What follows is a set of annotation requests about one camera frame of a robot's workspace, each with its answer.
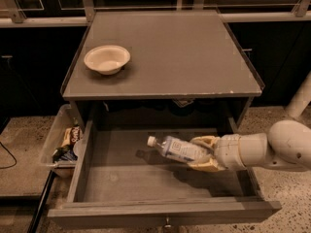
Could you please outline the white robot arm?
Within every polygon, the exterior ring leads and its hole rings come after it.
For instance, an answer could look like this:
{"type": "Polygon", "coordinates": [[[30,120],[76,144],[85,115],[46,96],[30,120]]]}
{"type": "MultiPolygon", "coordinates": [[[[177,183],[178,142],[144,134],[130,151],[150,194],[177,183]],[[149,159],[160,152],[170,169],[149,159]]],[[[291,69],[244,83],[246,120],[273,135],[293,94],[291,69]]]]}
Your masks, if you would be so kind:
{"type": "Polygon", "coordinates": [[[296,121],[311,102],[307,76],[286,107],[291,120],[274,123],[267,134],[230,134],[192,138],[193,143],[212,149],[211,156],[189,166],[203,172],[240,171],[250,167],[302,172],[311,169],[311,129],[296,121]]]}

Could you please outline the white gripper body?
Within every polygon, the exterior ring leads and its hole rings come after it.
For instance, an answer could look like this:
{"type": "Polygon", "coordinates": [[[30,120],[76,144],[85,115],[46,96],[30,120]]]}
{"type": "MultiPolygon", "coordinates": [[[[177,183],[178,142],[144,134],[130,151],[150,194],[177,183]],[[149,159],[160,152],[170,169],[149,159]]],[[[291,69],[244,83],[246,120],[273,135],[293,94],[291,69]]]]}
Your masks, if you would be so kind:
{"type": "Polygon", "coordinates": [[[240,156],[240,138],[241,136],[238,134],[224,135],[216,143],[214,154],[218,163],[226,170],[241,171],[246,169],[240,156]]]}

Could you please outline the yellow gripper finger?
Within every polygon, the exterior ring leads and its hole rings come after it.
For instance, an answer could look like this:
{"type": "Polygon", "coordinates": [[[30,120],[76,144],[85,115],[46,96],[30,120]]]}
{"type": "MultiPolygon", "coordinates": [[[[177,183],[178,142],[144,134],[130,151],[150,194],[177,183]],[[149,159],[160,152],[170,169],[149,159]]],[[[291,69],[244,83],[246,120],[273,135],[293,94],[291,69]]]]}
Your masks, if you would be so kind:
{"type": "Polygon", "coordinates": [[[225,170],[225,167],[222,166],[214,157],[205,159],[203,162],[190,162],[189,166],[193,170],[207,173],[215,173],[225,170]]]}
{"type": "Polygon", "coordinates": [[[193,144],[202,146],[206,149],[211,149],[213,150],[216,146],[216,143],[220,140],[219,137],[212,136],[212,135],[207,135],[207,136],[199,136],[199,137],[194,137],[190,141],[193,144]]]}

